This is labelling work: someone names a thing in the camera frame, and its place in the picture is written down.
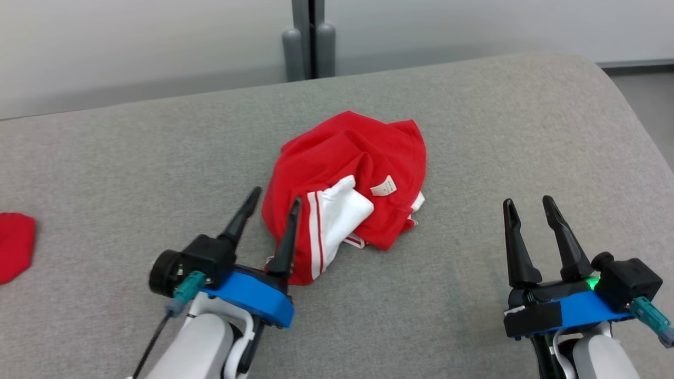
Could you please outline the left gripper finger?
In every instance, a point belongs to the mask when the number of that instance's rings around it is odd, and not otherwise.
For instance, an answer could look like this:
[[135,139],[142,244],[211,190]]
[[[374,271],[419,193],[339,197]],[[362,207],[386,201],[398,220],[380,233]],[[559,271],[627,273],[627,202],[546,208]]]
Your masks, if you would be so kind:
[[296,197],[286,217],[286,228],[276,254],[266,266],[267,275],[288,280],[293,273],[295,243],[301,215],[301,198]]
[[238,246],[249,218],[254,214],[262,195],[262,187],[256,186],[246,197],[245,202],[236,211],[228,225],[218,236],[219,241],[229,241],[234,247]]

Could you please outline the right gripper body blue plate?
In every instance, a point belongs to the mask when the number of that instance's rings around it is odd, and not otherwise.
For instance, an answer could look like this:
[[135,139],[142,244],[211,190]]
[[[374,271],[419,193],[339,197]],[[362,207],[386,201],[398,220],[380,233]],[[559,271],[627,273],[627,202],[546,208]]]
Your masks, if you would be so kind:
[[600,299],[593,286],[597,277],[572,282],[549,282],[530,288],[515,288],[504,312],[504,328],[509,338],[530,338],[558,330],[577,330],[600,322],[632,319],[629,312],[616,313]]

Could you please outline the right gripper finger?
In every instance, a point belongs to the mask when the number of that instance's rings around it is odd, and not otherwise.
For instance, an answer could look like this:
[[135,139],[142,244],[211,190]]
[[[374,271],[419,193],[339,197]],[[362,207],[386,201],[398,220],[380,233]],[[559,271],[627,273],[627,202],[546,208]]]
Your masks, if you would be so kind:
[[512,199],[503,202],[504,237],[508,280],[511,288],[528,288],[542,282],[540,271],[534,267],[521,235],[521,219]]
[[552,196],[542,197],[547,224],[553,230],[562,262],[560,271],[563,281],[572,281],[594,273],[587,255],[576,239],[570,225],[563,218]]

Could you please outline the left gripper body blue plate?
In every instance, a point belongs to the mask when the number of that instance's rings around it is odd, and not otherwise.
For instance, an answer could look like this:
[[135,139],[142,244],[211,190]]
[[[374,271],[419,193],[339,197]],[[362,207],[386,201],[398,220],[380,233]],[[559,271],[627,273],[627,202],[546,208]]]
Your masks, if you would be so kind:
[[219,288],[205,287],[210,297],[239,307],[268,324],[281,329],[291,326],[294,305],[288,296],[288,280],[265,271],[235,266]]

